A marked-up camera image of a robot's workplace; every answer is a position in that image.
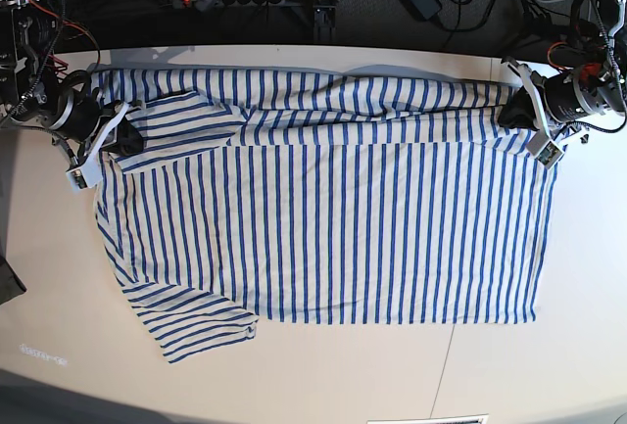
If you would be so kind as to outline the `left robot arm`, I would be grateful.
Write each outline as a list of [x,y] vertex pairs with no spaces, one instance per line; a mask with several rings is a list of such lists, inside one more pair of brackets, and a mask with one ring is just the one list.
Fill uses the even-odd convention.
[[[626,0],[570,1],[568,22],[555,24],[545,0],[519,0],[522,29],[500,54],[503,64],[518,77],[527,76],[530,84],[504,105],[499,126],[550,135],[569,128],[605,134],[626,128],[625,121],[613,128],[588,122],[607,111],[626,117]],[[549,44],[546,60],[556,75],[524,71],[522,63],[506,55],[529,37]]]

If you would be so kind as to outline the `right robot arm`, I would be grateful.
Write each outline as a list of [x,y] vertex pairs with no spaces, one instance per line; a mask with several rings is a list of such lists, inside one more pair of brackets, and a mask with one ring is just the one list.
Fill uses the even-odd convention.
[[90,153],[140,154],[145,141],[126,115],[133,105],[102,104],[94,69],[70,70],[55,55],[64,32],[91,39],[68,17],[68,0],[1,0],[1,127],[50,136],[72,161]]

